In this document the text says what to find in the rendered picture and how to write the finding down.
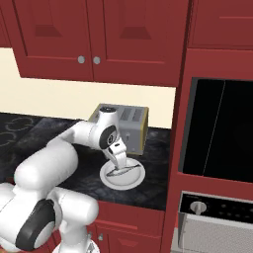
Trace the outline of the white round plate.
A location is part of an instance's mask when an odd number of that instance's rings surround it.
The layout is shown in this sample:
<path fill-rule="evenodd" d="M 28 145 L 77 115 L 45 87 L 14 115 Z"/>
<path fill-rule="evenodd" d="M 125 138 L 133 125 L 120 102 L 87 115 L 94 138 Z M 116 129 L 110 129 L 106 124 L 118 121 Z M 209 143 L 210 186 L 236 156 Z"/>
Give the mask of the white round plate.
<path fill-rule="evenodd" d="M 104 185 L 117 191 L 126 191 L 140 185 L 145 178 L 144 166 L 133 158 L 126 159 L 126 167 L 139 164 L 140 167 L 134 168 L 121 176 L 107 177 L 106 174 L 116 166 L 112 161 L 106 162 L 100 171 L 100 179 Z"/>

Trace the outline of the black hob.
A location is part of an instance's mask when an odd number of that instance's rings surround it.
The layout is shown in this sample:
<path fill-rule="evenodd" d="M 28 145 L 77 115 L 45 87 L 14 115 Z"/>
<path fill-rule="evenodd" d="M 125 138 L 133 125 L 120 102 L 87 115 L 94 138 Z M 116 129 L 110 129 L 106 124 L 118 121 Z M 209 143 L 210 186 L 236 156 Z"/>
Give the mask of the black hob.
<path fill-rule="evenodd" d="M 37 116 L 0 113 L 0 153 L 15 144 L 41 119 Z"/>

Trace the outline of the red base cupboard door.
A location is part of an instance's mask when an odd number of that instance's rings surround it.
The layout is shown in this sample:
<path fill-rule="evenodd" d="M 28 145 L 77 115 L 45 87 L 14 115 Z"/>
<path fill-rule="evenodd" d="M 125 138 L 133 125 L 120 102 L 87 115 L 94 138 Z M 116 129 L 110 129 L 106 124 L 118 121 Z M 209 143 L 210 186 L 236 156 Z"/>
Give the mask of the red base cupboard door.
<path fill-rule="evenodd" d="M 160 236 L 98 225 L 98 236 L 101 233 L 103 233 L 103 241 L 98 240 L 101 253 L 160 253 Z"/>

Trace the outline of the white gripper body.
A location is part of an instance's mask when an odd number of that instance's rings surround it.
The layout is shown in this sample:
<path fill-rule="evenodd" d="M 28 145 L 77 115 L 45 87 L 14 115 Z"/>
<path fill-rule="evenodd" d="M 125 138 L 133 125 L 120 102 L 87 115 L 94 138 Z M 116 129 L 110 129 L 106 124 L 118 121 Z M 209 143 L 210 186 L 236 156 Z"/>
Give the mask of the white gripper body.
<path fill-rule="evenodd" d="M 117 168 L 124 168 L 127 166 L 127 148 L 122 143 L 116 143 L 111 146 L 113 151 L 113 163 Z"/>

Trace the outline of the red wall cupboard door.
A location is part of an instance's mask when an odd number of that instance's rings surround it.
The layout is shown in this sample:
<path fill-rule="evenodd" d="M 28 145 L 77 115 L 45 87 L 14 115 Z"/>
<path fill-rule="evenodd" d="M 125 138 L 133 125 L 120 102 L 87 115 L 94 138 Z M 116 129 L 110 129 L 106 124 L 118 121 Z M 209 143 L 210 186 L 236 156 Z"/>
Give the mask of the red wall cupboard door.
<path fill-rule="evenodd" d="M 87 0 L 94 79 L 177 86 L 189 0 Z"/>
<path fill-rule="evenodd" d="M 93 79 L 84 0 L 13 0 L 13 50 L 23 77 Z M 83 64 L 77 57 L 85 56 Z"/>

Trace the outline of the black built-in appliance window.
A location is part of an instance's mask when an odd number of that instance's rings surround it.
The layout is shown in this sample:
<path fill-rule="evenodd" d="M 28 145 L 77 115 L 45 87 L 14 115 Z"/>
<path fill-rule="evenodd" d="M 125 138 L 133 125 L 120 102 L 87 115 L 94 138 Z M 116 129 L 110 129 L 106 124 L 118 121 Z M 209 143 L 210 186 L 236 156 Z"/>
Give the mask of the black built-in appliance window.
<path fill-rule="evenodd" d="M 253 81 L 192 80 L 179 170 L 253 183 Z"/>

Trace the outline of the grey oven with black panel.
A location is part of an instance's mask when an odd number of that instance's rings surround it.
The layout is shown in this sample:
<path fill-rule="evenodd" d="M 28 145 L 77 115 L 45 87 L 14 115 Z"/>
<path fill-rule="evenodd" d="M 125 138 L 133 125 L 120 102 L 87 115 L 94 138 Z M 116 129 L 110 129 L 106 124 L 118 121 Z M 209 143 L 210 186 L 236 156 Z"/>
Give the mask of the grey oven with black panel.
<path fill-rule="evenodd" d="M 190 205 L 203 202 L 196 215 Z M 183 191 L 171 253 L 253 253 L 253 201 Z"/>

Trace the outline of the grey fish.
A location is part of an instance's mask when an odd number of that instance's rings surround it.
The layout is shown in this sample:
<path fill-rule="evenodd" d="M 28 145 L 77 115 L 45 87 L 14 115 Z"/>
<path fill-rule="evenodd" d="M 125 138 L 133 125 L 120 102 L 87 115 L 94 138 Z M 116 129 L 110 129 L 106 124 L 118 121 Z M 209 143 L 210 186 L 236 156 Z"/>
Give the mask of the grey fish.
<path fill-rule="evenodd" d="M 134 169 L 134 168 L 137 168 L 137 167 L 140 167 L 139 164 L 136 164 L 136 165 L 132 165 L 132 166 L 127 166 L 123 169 L 119 169 L 117 167 L 115 167 L 112 171 L 108 172 L 106 174 L 107 177 L 115 177 L 115 176 L 121 176 L 125 173 L 127 173 L 128 171 Z"/>

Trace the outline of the grey toaster with yellow side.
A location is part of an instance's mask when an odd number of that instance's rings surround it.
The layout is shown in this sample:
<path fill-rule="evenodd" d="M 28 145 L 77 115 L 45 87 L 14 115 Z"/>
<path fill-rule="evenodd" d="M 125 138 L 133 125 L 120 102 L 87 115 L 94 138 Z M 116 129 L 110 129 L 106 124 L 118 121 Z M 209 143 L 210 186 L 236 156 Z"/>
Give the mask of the grey toaster with yellow side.
<path fill-rule="evenodd" d="M 126 153 L 142 155 L 148 131 L 149 109 L 138 106 L 99 104 L 90 116 L 89 122 L 95 123 L 98 120 L 99 110 L 102 107 L 112 107 L 117 110 L 120 133 L 126 145 Z"/>

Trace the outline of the red drawer front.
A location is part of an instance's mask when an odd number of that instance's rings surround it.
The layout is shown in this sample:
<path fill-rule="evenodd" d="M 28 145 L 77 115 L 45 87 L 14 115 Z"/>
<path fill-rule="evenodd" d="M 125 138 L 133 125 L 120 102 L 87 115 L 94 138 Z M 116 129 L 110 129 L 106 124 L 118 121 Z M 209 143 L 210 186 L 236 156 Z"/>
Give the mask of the red drawer front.
<path fill-rule="evenodd" d="M 160 236 L 164 214 L 164 211 L 99 201 L 99 214 L 95 222 L 123 230 Z"/>

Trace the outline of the white oven knob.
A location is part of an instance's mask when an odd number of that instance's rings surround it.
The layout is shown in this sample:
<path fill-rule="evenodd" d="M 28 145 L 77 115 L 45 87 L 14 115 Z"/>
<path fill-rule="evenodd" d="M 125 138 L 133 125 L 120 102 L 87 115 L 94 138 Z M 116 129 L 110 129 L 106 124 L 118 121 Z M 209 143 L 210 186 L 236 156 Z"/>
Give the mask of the white oven knob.
<path fill-rule="evenodd" d="M 190 209 L 196 214 L 201 215 L 204 211 L 207 210 L 207 205 L 203 202 L 193 202 L 190 205 Z"/>

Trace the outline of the red cupboard above oven column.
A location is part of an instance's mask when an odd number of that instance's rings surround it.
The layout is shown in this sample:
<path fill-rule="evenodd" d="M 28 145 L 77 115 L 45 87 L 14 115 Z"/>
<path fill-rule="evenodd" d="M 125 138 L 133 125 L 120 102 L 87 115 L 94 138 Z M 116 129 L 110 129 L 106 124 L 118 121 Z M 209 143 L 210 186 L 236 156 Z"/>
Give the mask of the red cupboard above oven column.
<path fill-rule="evenodd" d="M 189 47 L 253 50 L 253 0 L 194 0 Z"/>

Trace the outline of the red narrow wall cupboard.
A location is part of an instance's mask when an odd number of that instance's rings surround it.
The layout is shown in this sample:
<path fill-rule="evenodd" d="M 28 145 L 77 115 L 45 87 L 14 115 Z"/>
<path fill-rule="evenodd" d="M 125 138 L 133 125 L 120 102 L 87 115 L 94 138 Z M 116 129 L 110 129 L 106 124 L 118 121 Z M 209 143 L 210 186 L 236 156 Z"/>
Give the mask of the red narrow wall cupboard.
<path fill-rule="evenodd" d="M 11 41 L 2 8 L 2 0 L 0 0 L 0 47 L 11 47 Z"/>

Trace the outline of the red tall oven column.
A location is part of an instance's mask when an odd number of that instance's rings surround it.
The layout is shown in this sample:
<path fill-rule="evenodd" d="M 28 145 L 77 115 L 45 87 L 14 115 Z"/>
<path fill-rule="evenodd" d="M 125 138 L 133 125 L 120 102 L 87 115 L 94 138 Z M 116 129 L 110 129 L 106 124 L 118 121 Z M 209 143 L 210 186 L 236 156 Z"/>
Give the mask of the red tall oven column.
<path fill-rule="evenodd" d="M 176 89 L 172 120 L 166 212 L 160 253 L 170 253 L 182 191 L 253 200 L 253 184 L 178 171 L 192 78 L 253 80 L 253 50 L 188 48 Z"/>

